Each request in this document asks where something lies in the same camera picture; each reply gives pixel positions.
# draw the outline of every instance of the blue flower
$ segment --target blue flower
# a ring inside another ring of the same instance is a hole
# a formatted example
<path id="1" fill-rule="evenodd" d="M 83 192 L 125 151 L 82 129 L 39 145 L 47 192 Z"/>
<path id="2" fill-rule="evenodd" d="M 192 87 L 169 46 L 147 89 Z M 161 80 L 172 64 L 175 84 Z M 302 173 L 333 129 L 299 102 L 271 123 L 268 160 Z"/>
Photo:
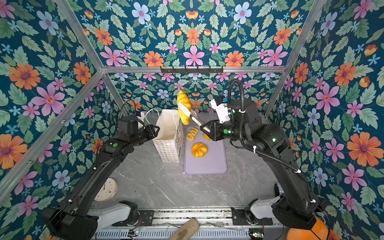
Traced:
<path id="1" fill-rule="evenodd" d="M 51 195 L 52 195 L 52 194 L 56 194 L 56 192 L 57 192 L 59 189 L 57 189 L 57 187 L 53 187 L 51 190 L 52 190 L 52 192 L 51 192 Z"/>
<path id="2" fill-rule="evenodd" d="M 233 9 L 231 11 L 228 11 L 228 15 L 230 15 L 231 17 L 233 17 L 233 15 L 235 15 L 236 13 L 233 11 Z"/>
<path id="3" fill-rule="evenodd" d="M 374 206 L 373 210 L 374 210 L 374 211 L 377 211 L 378 214 L 380 214 L 380 212 L 384 212 L 384 210 L 382 210 L 382 209 L 379 207 L 379 204 L 376 204 L 376 205 L 373 204 L 373 206 Z"/>
<path id="4" fill-rule="evenodd" d="M 205 20 L 204 15 L 203 15 L 203 16 L 200 15 L 198 21 L 201 22 L 201 23 L 203 23 L 204 20 Z"/>
<path id="5" fill-rule="evenodd" d="M 16 106 L 13 106 L 13 109 L 9 110 L 9 112 L 16 116 L 16 114 L 20 114 L 20 110 L 21 108 L 16 108 Z"/>
<path id="6" fill-rule="evenodd" d="M 41 232 L 41 225 L 40 226 L 35 226 L 35 230 L 32 232 L 32 234 L 37 235 L 39 232 Z"/>
<path id="7" fill-rule="evenodd" d="M 369 65 L 372 65 L 372 63 L 377 64 L 377 60 L 379 60 L 381 57 L 376 57 L 376 54 L 372 56 L 371 59 L 368 59 Z"/>
<path id="8" fill-rule="evenodd" d="M 2 43 L 1 45 L 3 46 L 3 49 L 2 49 L 3 52 L 6 51 L 8 54 L 10 54 L 10 52 L 13 52 L 13 50 L 10 49 L 11 45 L 8 44 L 8 45 L 5 46 L 4 43 Z"/>
<path id="9" fill-rule="evenodd" d="M 85 15 L 80 15 L 81 17 L 81 20 L 83 20 L 84 22 L 88 22 L 88 19 Z"/>
<path id="10" fill-rule="evenodd" d="M 363 46 L 364 46 L 364 44 L 358 45 L 358 48 L 356 49 L 356 51 L 357 51 L 358 53 L 360 53 L 361 51 L 364 51 Z"/>
<path id="11" fill-rule="evenodd" d="M 362 127 L 359 127 L 358 123 L 356 124 L 356 126 L 353 126 L 352 128 L 354 129 L 353 132 L 357 132 L 357 133 L 360 133 L 360 130 L 362 130 Z"/>
<path id="12" fill-rule="evenodd" d="M 26 4 L 26 8 L 30 11 L 30 12 L 34 12 L 35 10 L 33 9 L 33 6 L 29 5 L 29 3 Z"/>
<path id="13" fill-rule="evenodd" d="M 185 16 L 182 16 L 182 15 L 180 15 L 180 19 L 179 19 L 182 23 L 184 23 L 185 21 L 186 21 L 186 19 L 185 19 Z"/>
<path id="14" fill-rule="evenodd" d="M 154 12 L 152 9 L 150 9 L 148 14 L 151 15 L 151 17 L 154 17 L 154 16 L 155 16 L 155 13 L 156 13 L 156 12 Z"/>
<path id="15" fill-rule="evenodd" d="M 36 180 L 36 181 L 35 181 L 35 183 L 36 183 L 35 187 L 40 187 L 41 184 L 42 184 L 43 182 L 44 182 L 44 180 L 42 180 L 41 178 L 39 178 L 39 180 Z"/>
<path id="16" fill-rule="evenodd" d="M 30 188 L 25 188 L 25 190 L 22 192 L 22 194 L 24 196 L 28 196 L 28 194 L 30 194 L 30 193 L 31 193 L 31 189 Z"/>
<path id="17" fill-rule="evenodd" d="M 17 125 L 14 125 L 13 127 L 11 127 L 11 125 L 7 125 L 7 128 L 8 130 L 5 131 L 5 133 L 11 133 L 11 135 L 13 135 L 15 132 L 18 132 L 19 130 L 17 130 Z"/>
<path id="18" fill-rule="evenodd" d="M 60 70 L 57 70 L 55 73 L 56 73 L 56 75 L 57 75 L 58 77 L 61 77 L 61 76 L 63 75 L 63 73 L 60 72 Z"/>
<path id="19" fill-rule="evenodd" d="M 299 14 L 299 15 L 297 15 L 297 18 L 296 18 L 296 21 L 300 21 L 300 20 L 303 20 L 303 16 L 304 16 L 304 14 Z"/>
<path id="20" fill-rule="evenodd" d="M 284 14 L 283 17 L 284 17 L 284 18 L 283 18 L 284 20 L 287 20 L 287 19 L 289 18 L 289 12 L 286 13 L 286 14 Z"/>

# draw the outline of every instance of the orange flower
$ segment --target orange flower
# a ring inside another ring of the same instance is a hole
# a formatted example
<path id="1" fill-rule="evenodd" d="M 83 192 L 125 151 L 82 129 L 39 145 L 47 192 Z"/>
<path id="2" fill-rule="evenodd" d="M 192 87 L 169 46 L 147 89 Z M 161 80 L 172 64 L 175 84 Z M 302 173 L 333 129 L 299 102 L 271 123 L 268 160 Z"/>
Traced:
<path id="1" fill-rule="evenodd" d="M 291 29 L 282 28 L 281 31 L 277 31 L 276 36 L 273 38 L 275 44 L 283 45 L 286 41 L 288 41 L 288 37 L 291 36 Z"/>
<path id="2" fill-rule="evenodd" d="M 352 81 L 353 78 L 355 77 L 355 72 L 356 72 L 356 67 L 352 67 L 352 63 L 348 63 L 345 65 L 340 66 L 340 69 L 336 70 L 336 77 L 335 77 L 335 82 L 337 82 L 337 85 L 341 86 L 347 86 L 349 84 L 349 81 Z"/>
<path id="3" fill-rule="evenodd" d="M 108 45 L 112 45 L 112 37 L 111 37 L 111 34 L 108 32 L 108 31 L 104 31 L 103 28 L 96 28 L 95 30 L 95 36 L 97 37 L 97 40 L 99 40 L 99 42 L 101 42 L 102 44 L 108 46 Z"/>
<path id="4" fill-rule="evenodd" d="M 187 40 L 190 44 L 196 45 L 199 42 L 200 34 L 197 32 L 195 28 L 191 28 L 189 33 L 187 33 Z"/>
<path id="5" fill-rule="evenodd" d="M 199 12 L 197 11 L 186 11 L 185 15 L 187 16 L 187 19 L 197 19 L 197 16 L 199 15 Z"/>
<path id="6" fill-rule="evenodd" d="M 360 82 L 359 82 L 360 86 L 362 86 L 363 88 L 369 87 L 370 83 L 371 83 L 371 81 L 369 80 L 368 76 L 361 78 Z"/>
<path id="7" fill-rule="evenodd" d="M 257 104 L 257 107 L 261 107 L 263 105 L 263 103 L 259 100 L 256 100 L 255 103 Z"/>
<path id="8" fill-rule="evenodd" d="M 308 74 L 308 64 L 301 63 L 300 66 L 296 68 L 295 73 L 295 82 L 298 84 L 302 84 L 307 79 Z"/>
<path id="9" fill-rule="evenodd" d="M 136 102 L 136 101 L 131 101 L 130 102 L 130 105 L 135 108 L 135 109 L 140 109 L 141 108 L 141 104 Z"/>
<path id="10" fill-rule="evenodd" d="M 88 66 L 86 66 L 83 62 L 75 63 L 74 66 L 76 68 L 73 69 L 73 73 L 76 74 L 77 81 L 85 85 L 91 78 Z"/>
<path id="11" fill-rule="evenodd" d="M 377 148 L 381 142 L 377 137 L 371 139 L 369 133 L 361 132 L 360 136 L 356 133 L 351 136 L 352 142 L 347 143 L 347 148 L 351 150 L 349 156 L 352 160 L 358 160 L 358 164 L 365 167 L 368 164 L 373 167 L 379 164 L 377 158 L 383 158 L 384 150 Z"/>
<path id="12" fill-rule="evenodd" d="M 164 66 L 164 59 L 161 58 L 160 54 L 155 53 L 153 51 L 149 51 L 144 55 L 144 62 L 148 64 L 148 67 L 162 67 Z"/>
<path id="13" fill-rule="evenodd" d="M 92 14 L 90 11 L 88 11 L 88 10 L 86 10 L 86 11 L 84 12 L 84 14 L 85 14 L 89 19 L 92 19 L 92 18 L 93 18 L 93 14 Z"/>
<path id="14" fill-rule="evenodd" d="M 365 51 L 364 51 L 364 54 L 366 56 L 369 56 L 369 55 L 372 55 L 376 52 L 377 50 L 377 47 L 376 45 L 368 45 L 366 48 L 365 48 Z"/>
<path id="15" fill-rule="evenodd" d="M 13 162 L 18 162 L 23 156 L 21 153 L 27 151 L 27 145 L 22 144 L 23 141 L 19 136 L 12 139 L 11 134 L 0 135 L 0 164 L 3 164 L 2 169 L 13 167 Z"/>
<path id="16" fill-rule="evenodd" d="M 239 51 L 233 51 L 233 53 L 228 53 L 228 57 L 225 58 L 227 67 L 240 67 L 241 63 L 244 63 L 244 55 L 239 53 Z"/>
<path id="17" fill-rule="evenodd" d="M 102 147 L 102 145 L 103 145 L 103 141 L 101 140 L 101 138 L 96 139 L 95 143 L 92 145 L 92 151 L 95 154 L 98 154 L 100 152 L 100 148 Z"/>
<path id="18" fill-rule="evenodd" d="M 181 29 L 176 29 L 175 35 L 176 36 L 181 36 Z"/>
<path id="19" fill-rule="evenodd" d="M 31 90 L 32 87 L 36 87 L 37 83 L 40 82 L 40 78 L 37 77 L 40 73 L 28 63 L 27 65 L 18 63 L 17 68 L 11 67 L 9 72 L 12 73 L 9 75 L 9 78 L 12 82 L 16 82 L 15 85 L 19 88 L 24 87 L 26 90 Z"/>
<path id="20" fill-rule="evenodd" d="M 200 103 L 199 101 L 194 101 L 194 102 L 192 103 L 192 107 L 194 107 L 195 109 L 199 108 L 200 105 L 201 105 L 201 103 Z"/>
<path id="21" fill-rule="evenodd" d="M 211 35 L 211 34 L 212 34 L 212 33 L 211 33 L 211 30 L 209 30 L 209 29 L 207 29 L 207 28 L 204 30 L 204 35 L 205 35 L 205 36 L 209 36 L 209 35 Z"/>
<path id="22" fill-rule="evenodd" d="M 295 18 L 295 17 L 297 17 L 297 15 L 299 15 L 299 10 L 295 10 L 295 11 L 293 11 L 292 13 L 291 13 L 291 18 Z"/>

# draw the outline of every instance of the pink flower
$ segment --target pink flower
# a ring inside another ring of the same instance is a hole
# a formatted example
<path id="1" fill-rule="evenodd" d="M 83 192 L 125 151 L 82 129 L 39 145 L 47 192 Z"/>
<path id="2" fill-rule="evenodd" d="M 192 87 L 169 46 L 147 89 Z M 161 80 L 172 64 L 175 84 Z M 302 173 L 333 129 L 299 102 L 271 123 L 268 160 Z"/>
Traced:
<path id="1" fill-rule="evenodd" d="M 214 83 L 212 81 L 209 84 L 207 84 L 207 85 L 208 85 L 208 89 L 210 89 L 210 90 L 213 90 L 213 89 L 217 88 L 216 83 Z"/>
<path id="2" fill-rule="evenodd" d="M 353 18 L 354 20 L 356 20 L 358 17 L 364 18 L 367 14 L 367 10 L 370 10 L 374 7 L 374 3 L 372 3 L 371 0 L 361 0 L 360 4 L 361 6 L 357 6 L 354 9 L 354 12 L 356 13 L 355 17 Z"/>
<path id="3" fill-rule="evenodd" d="M 323 85 L 325 84 L 325 81 L 323 81 L 324 78 L 321 77 L 320 79 L 316 80 L 316 84 L 314 85 L 316 87 L 316 90 L 318 91 L 319 89 L 323 89 Z"/>
<path id="4" fill-rule="evenodd" d="M 265 58 L 263 60 L 263 63 L 269 63 L 268 66 L 274 66 L 283 64 L 283 61 L 280 58 L 285 57 L 288 52 L 281 52 L 283 50 L 283 45 L 280 45 L 276 48 L 276 51 L 273 51 L 272 49 L 268 50 L 268 56 L 269 58 Z"/>
<path id="5" fill-rule="evenodd" d="M 301 87 L 299 87 L 299 88 L 295 87 L 295 91 L 292 93 L 293 101 L 299 102 L 300 101 L 300 97 L 302 95 L 303 95 L 303 93 L 301 93 Z"/>
<path id="6" fill-rule="evenodd" d="M 180 90 L 180 89 L 184 89 L 184 84 L 182 84 L 180 81 L 178 81 L 178 83 L 175 83 L 175 88 L 177 88 L 177 90 Z"/>
<path id="7" fill-rule="evenodd" d="M 88 101 L 91 101 L 91 102 L 93 102 L 93 95 L 95 95 L 93 92 L 90 92 L 89 94 L 88 94 L 88 96 L 86 96 L 85 97 L 85 102 L 87 103 Z"/>
<path id="8" fill-rule="evenodd" d="M 347 113 L 348 114 L 352 114 L 352 117 L 355 118 L 356 117 L 356 113 L 357 114 L 362 114 L 362 111 L 360 110 L 360 108 L 362 108 L 363 104 L 362 103 L 359 103 L 357 102 L 357 100 L 353 101 L 352 104 L 348 104 L 347 107 L 349 108 L 347 110 Z"/>
<path id="9" fill-rule="evenodd" d="M 191 50 L 191 53 L 189 52 L 183 53 L 184 57 L 189 58 L 185 64 L 187 66 L 192 65 L 192 63 L 193 63 L 193 66 L 196 66 L 196 64 L 203 65 L 203 61 L 200 58 L 204 57 L 205 54 L 203 52 L 197 52 L 197 47 L 195 45 L 192 45 L 190 50 Z"/>
<path id="10" fill-rule="evenodd" d="M 94 114 L 94 109 L 92 109 L 90 106 L 89 107 L 87 107 L 87 108 L 85 108 L 86 109 L 86 115 L 89 117 L 89 118 L 91 118 L 91 117 L 93 117 L 95 114 Z"/>
<path id="11" fill-rule="evenodd" d="M 101 52 L 100 55 L 104 58 L 108 58 L 107 60 L 108 66 L 112 66 L 113 64 L 115 64 L 116 67 L 120 67 L 121 66 L 120 63 L 126 63 L 124 59 L 119 58 L 120 57 L 119 50 L 114 50 L 112 53 L 112 50 L 107 46 L 104 46 L 104 50 L 106 51 L 106 53 Z"/>
<path id="12" fill-rule="evenodd" d="M 176 44 L 172 45 L 172 44 L 170 43 L 169 46 L 168 46 L 168 50 L 169 50 L 169 53 L 174 53 L 174 54 L 176 54 L 176 51 L 178 51 L 179 49 L 176 48 Z"/>
<path id="13" fill-rule="evenodd" d="M 127 52 L 127 50 L 120 50 L 120 57 L 124 57 L 125 60 L 131 59 L 131 53 Z"/>
<path id="14" fill-rule="evenodd" d="M 291 87 L 293 87 L 293 77 L 288 77 L 287 80 L 285 80 L 285 90 L 290 91 Z"/>
<path id="15" fill-rule="evenodd" d="M 220 74 L 220 75 L 217 75 L 216 76 L 216 79 L 220 79 L 220 82 L 223 82 L 224 80 L 228 80 L 229 79 L 229 75 L 230 75 L 231 73 L 222 73 L 222 74 Z"/>
<path id="16" fill-rule="evenodd" d="M 357 207 L 355 206 L 355 204 L 358 202 L 356 199 L 352 198 L 351 199 L 351 194 L 349 192 L 347 192 L 347 195 L 345 195 L 344 193 L 341 194 L 341 196 L 344 198 L 343 200 L 341 200 L 341 203 L 344 204 L 344 205 L 347 205 L 347 209 L 348 211 L 351 211 L 351 209 L 353 209 L 354 211 L 357 211 Z"/>
<path id="17" fill-rule="evenodd" d="M 340 102 L 337 98 L 333 98 L 337 93 L 339 92 L 339 86 L 333 87 L 331 90 L 329 90 L 329 85 L 328 83 L 324 84 L 323 87 L 323 93 L 317 92 L 316 93 L 316 98 L 321 100 L 320 102 L 317 103 L 316 109 L 322 109 L 324 107 L 324 113 L 326 115 L 329 114 L 331 111 L 331 106 L 338 106 L 340 105 Z"/>
<path id="18" fill-rule="evenodd" d="M 155 73 L 143 73 L 143 78 L 152 82 L 152 79 L 156 79 Z"/>
<path id="19" fill-rule="evenodd" d="M 139 81 L 139 88 L 146 89 L 148 87 L 146 82 Z"/>
<path id="20" fill-rule="evenodd" d="M 321 150 L 321 147 L 319 146 L 320 145 L 320 141 L 316 141 L 316 140 L 312 140 L 313 143 L 311 143 L 311 147 L 312 147 L 312 152 L 315 152 L 316 154 L 319 153 L 319 150 Z"/>
<path id="21" fill-rule="evenodd" d="M 246 74 L 247 73 L 236 73 L 235 78 L 242 80 L 243 78 L 247 78 Z"/>
<path id="22" fill-rule="evenodd" d="M 69 142 L 66 141 L 66 142 L 61 142 L 61 143 L 60 143 L 60 146 L 61 146 L 61 147 L 59 147 L 58 150 L 61 151 L 61 154 L 62 154 L 62 155 L 64 155 L 65 152 L 70 152 L 70 147 L 72 146 L 72 144 L 69 144 Z"/>
<path id="23" fill-rule="evenodd" d="M 167 2 L 173 2 L 173 0 L 163 0 L 163 4 L 166 6 L 167 5 Z"/>
<path id="24" fill-rule="evenodd" d="M 244 83 L 243 87 L 245 87 L 245 89 L 247 89 L 247 88 L 251 88 L 251 87 L 252 87 L 251 80 L 249 80 L 248 82 L 246 81 L 246 82 Z"/>
<path id="25" fill-rule="evenodd" d="M 24 116 L 29 115 L 31 119 L 34 119 L 35 115 L 40 115 L 39 111 L 37 111 L 39 109 L 39 106 L 34 106 L 33 103 L 31 102 L 28 103 L 28 106 L 24 105 L 22 106 L 22 108 L 25 110 L 23 112 L 23 115 Z"/>
<path id="26" fill-rule="evenodd" d="M 262 48 L 262 50 L 261 50 L 260 52 L 258 52 L 257 54 L 258 54 L 257 58 L 261 58 L 261 59 L 264 59 L 264 57 L 268 56 L 267 51 L 264 50 L 263 48 Z"/>
<path id="27" fill-rule="evenodd" d="M 170 82 L 171 79 L 175 79 L 174 76 L 172 76 L 172 73 L 160 73 L 161 80 L 167 80 L 167 82 Z"/>
<path id="28" fill-rule="evenodd" d="M 35 203 L 39 200 L 39 197 L 32 197 L 29 195 L 26 197 L 25 202 L 19 203 L 17 206 L 19 207 L 19 214 L 20 217 L 25 213 L 26 216 L 31 215 L 32 209 L 35 209 L 39 206 L 39 204 Z"/>
<path id="29" fill-rule="evenodd" d="M 36 175 L 37 175 L 36 171 L 30 172 L 27 175 L 25 175 L 25 177 L 23 177 L 15 187 L 15 194 L 19 195 L 23 191 L 24 186 L 33 187 L 33 181 L 29 179 L 36 177 Z"/>
<path id="30" fill-rule="evenodd" d="M 65 85 L 65 84 L 63 83 L 63 79 L 62 79 L 62 78 L 60 78 L 60 79 L 55 78 L 55 81 L 52 82 L 52 84 L 56 86 L 56 87 L 55 87 L 56 90 L 59 90 L 59 89 L 60 89 L 60 91 L 63 91 L 64 88 L 67 86 L 67 85 Z"/>
<path id="31" fill-rule="evenodd" d="M 361 179 L 364 175 L 364 170 L 358 169 L 355 171 L 355 167 L 352 164 L 348 165 L 348 169 L 342 169 L 344 175 L 347 175 L 348 177 L 344 178 L 344 182 L 346 184 L 350 184 L 352 182 L 352 187 L 355 191 L 359 190 L 359 184 L 363 187 L 368 186 L 367 183 L 364 181 L 364 179 Z"/>
<path id="32" fill-rule="evenodd" d="M 53 144 L 52 143 L 47 145 L 47 147 L 45 148 L 44 152 L 39 156 L 39 162 L 43 162 L 45 157 L 52 157 L 52 152 L 48 151 L 48 150 L 51 150 L 52 148 L 53 148 Z"/>
<path id="33" fill-rule="evenodd" d="M 330 150 L 327 150 L 327 152 L 325 154 L 327 156 L 332 155 L 333 162 L 337 162 L 337 157 L 339 157 L 340 159 L 344 159 L 344 154 L 342 152 L 340 152 L 341 150 L 344 149 L 344 145 L 343 144 L 337 144 L 336 145 L 336 139 L 332 139 L 331 143 L 332 143 L 332 145 L 329 142 L 325 143 L 325 146 L 328 149 L 330 149 Z"/>
<path id="34" fill-rule="evenodd" d="M 100 80 L 100 81 L 97 83 L 97 85 L 96 85 L 96 91 L 98 92 L 98 91 L 103 90 L 103 89 L 104 89 L 104 88 L 103 88 L 103 81 Z"/>
<path id="35" fill-rule="evenodd" d="M 15 16 L 11 13 L 15 9 L 11 5 L 6 5 L 7 0 L 0 0 L 0 17 L 5 18 L 8 17 L 15 19 Z"/>
<path id="36" fill-rule="evenodd" d="M 64 109 L 64 105 L 59 102 L 59 100 L 63 100 L 65 95 L 64 93 L 57 93 L 55 94 L 55 86 L 53 84 L 48 84 L 47 91 L 44 90 L 44 88 L 37 87 L 37 92 L 42 96 L 41 97 L 34 97 L 31 100 L 31 103 L 35 105 L 44 105 L 41 109 L 41 113 L 43 116 L 47 116 L 51 113 L 51 108 L 54 113 L 59 114 Z"/>
<path id="37" fill-rule="evenodd" d="M 298 107 L 294 107 L 293 108 L 293 112 L 292 112 L 292 115 L 297 118 L 297 116 L 299 115 L 299 108 Z"/>
<path id="38" fill-rule="evenodd" d="M 211 44 L 211 48 L 209 50 L 212 51 L 212 54 L 214 54 L 214 53 L 218 53 L 219 49 L 220 47 L 217 45 L 217 43 L 215 43 L 215 45 Z"/>

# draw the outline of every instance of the green leaf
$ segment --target green leaf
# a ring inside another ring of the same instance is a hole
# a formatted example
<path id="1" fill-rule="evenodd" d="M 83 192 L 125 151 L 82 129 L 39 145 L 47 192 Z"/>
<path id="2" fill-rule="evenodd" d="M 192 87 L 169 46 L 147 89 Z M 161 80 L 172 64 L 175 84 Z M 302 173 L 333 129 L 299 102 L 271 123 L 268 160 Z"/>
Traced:
<path id="1" fill-rule="evenodd" d="M 372 205 L 372 203 L 374 203 L 375 199 L 377 198 L 375 191 L 370 187 L 362 187 L 360 197 L 362 205 Z"/>

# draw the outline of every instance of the floral wallpaper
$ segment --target floral wallpaper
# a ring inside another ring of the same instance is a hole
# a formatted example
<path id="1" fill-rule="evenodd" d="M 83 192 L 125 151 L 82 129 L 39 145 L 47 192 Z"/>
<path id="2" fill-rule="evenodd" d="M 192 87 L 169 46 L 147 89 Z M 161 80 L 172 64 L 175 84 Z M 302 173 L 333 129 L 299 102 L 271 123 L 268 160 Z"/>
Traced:
<path id="1" fill-rule="evenodd" d="M 286 129 L 333 239 L 384 239 L 382 0 L 328 0 L 271 118 Z"/>

